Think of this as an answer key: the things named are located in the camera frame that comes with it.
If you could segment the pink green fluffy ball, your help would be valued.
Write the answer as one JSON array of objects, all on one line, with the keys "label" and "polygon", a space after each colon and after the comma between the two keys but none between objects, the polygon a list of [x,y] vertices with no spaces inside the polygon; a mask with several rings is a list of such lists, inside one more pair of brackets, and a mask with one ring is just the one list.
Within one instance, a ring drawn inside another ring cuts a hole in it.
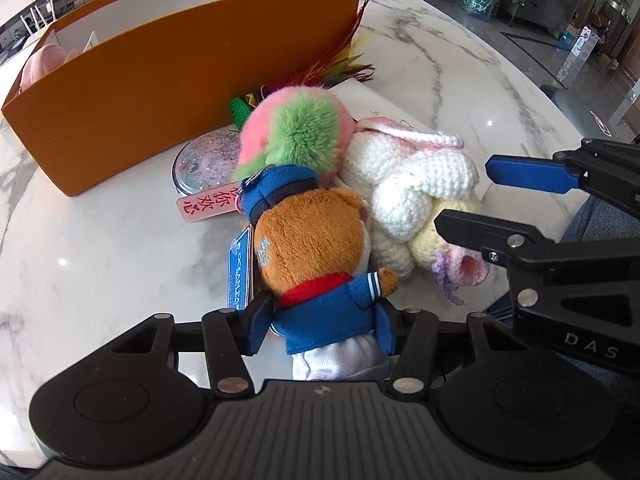
[{"label": "pink green fluffy ball", "polygon": [[340,172],[356,122],[337,96],[316,87],[286,87],[267,96],[240,132],[233,177],[239,181],[269,165],[316,170],[330,186]]}]

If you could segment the colourful feather toy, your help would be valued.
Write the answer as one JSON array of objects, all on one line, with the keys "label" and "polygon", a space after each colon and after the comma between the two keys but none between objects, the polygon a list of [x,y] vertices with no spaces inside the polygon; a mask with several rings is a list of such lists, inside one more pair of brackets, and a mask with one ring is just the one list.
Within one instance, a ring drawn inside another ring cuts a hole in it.
[{"label": "colourful feather toy", "polygon": [[318,61],[314,61],[290,76],[269,84],[262,84],[256,91],[233,98],[229,102],[229,110],[236,130],[242,130],[252,111],[267,96],[282,88],[306,86],[329,89],[349,79],[359,82],[370,80],[375,68],[370,63],[359,62],[361,53],[355,52],[357,41],[354,39],[369,1],[364,0],[354,19],[347,26],[346,32],[338,37]]}]

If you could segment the orange cardboard box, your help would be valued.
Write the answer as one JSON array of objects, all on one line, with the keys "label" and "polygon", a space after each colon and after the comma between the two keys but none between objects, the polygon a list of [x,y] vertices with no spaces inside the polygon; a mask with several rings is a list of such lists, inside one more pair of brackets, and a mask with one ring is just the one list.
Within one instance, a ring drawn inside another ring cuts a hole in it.
[{"label": "orange cardboard box", "polygon": [[[307,67],[359,0],[92,0],[44,35],[79,54],[21,91],[3,117],[40,169],[76,196],[227,125],[228,104]],[[84,52],[92,31],[99,44]]]}]

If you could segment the white wifi router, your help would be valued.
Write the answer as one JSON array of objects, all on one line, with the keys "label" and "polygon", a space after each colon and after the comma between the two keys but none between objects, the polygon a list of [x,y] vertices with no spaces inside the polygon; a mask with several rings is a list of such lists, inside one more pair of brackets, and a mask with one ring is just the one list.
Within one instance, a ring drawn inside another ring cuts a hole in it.
[{"label": "white wifi router", "polygon": [[20,13],[20,21],[26,30],[26,37],[32,38],[56,20],[53,0],[37,0]]}]

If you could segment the pink text tag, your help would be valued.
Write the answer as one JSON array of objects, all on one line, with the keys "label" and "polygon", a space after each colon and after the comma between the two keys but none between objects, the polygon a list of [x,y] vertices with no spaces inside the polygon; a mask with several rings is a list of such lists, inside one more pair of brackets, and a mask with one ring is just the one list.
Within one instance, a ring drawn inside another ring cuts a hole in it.
[{"label": "pink text tag", "polygon": [[236,198],[240,190],[239,182],[232,182],[209,188],[192,195],[180,197],[177,207],[184,221],[193,223],[209,218],[237,212]]}]

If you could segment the pink pouch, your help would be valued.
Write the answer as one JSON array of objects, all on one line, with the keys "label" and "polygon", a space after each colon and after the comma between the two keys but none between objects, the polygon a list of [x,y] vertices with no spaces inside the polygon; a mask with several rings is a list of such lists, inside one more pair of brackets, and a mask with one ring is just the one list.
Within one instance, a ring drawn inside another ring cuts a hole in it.
[{"label": "pink pouch", "polygon": [[59,44],[45,44],[25,63],[21,74],[20,90],[28,89],[78,54],[79,51],[76,49],[67,51]]}]

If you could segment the crocheted white bunny doll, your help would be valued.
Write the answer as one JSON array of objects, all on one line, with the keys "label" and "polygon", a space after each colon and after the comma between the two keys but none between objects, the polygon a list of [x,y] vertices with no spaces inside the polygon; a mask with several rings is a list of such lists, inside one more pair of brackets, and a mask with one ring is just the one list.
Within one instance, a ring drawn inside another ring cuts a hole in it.
[{"label": "crocheted white bunny doll", "polygon": [[378,266],[400,278],[420,266],[458,307],[464,305],[459,288],[486,280],[482,256],[446,242],[435,228],[445,209],[480,210],[480,177],[458,136],[384,117],[360,119],[338,177],[367,203],[371,255]]}]

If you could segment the bear plush blue uniform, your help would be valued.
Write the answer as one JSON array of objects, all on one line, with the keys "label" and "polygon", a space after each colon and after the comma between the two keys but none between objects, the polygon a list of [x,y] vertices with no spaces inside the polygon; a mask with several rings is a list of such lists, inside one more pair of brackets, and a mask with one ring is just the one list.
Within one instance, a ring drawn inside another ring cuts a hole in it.
[{"label": "bear plush blue uniform", "polygon": [[370,268],[366,204],[349,188],[322,188],[317,171],[270,166],[244,178],[240,209],[253,230],[262,284],[274,297],[272,330],[296,380],[380,380],[390,358],[378,343],[378,300],[397,274]]}]

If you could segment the blue ocean park tag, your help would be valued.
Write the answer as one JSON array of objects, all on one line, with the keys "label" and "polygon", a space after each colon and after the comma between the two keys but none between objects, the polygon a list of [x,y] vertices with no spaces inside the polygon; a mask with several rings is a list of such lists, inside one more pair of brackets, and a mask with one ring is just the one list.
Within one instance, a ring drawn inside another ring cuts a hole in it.
[{"label": "blue ocean park tag", "polygon": [[232,240],[228,250],[230,309],[245,310],[253,299],[253,257],[253,229],[249,224]]}]

